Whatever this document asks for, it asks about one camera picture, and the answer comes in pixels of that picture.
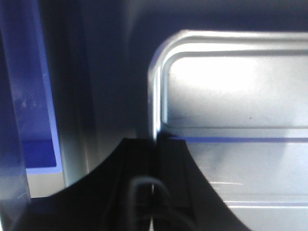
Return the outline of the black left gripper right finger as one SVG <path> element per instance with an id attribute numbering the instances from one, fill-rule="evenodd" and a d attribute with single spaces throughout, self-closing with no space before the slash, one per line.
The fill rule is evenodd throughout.
<path id="1" fill-rule="evenodd" d="M 166 186 L 173 209 L 198 231 L 247 231 L 216 193 L 188 150 L 185 140 L 160 135 L 154 172 Z"/>

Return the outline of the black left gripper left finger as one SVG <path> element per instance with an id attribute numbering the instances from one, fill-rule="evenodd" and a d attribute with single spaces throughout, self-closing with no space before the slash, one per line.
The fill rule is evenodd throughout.
<path id="1" fill-rule="evenodd" d="M 91 173 L 64 190 L 34 199 L 16 231 L 126 231 L 130 181 L 149 174 L 150 147 L 123 139 Z"/>

